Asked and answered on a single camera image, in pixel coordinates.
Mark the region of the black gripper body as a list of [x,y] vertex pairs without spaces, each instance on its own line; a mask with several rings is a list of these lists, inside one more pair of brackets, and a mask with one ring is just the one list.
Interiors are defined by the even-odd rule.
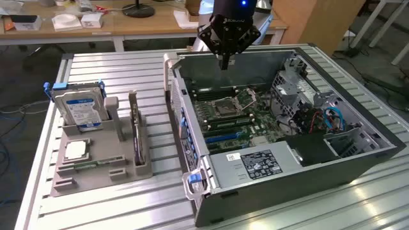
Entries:
[[211,24],[223,44],[224,33],[231,27],[253,25],[255,0],[217,0],[213,5]]

